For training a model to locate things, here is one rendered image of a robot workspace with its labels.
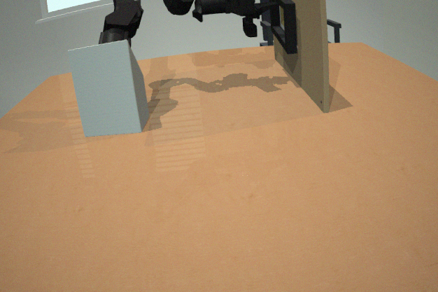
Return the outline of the brown flat board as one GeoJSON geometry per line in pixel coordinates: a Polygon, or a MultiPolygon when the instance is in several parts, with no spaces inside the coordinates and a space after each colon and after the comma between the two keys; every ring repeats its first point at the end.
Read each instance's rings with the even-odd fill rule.
{"type": "Polygon", "coordinates": [[[329,58],[326,0],[295,2],[297,53],[287,54],[274,36],[275,60],[323,113],[329,112],[329,58]]]}

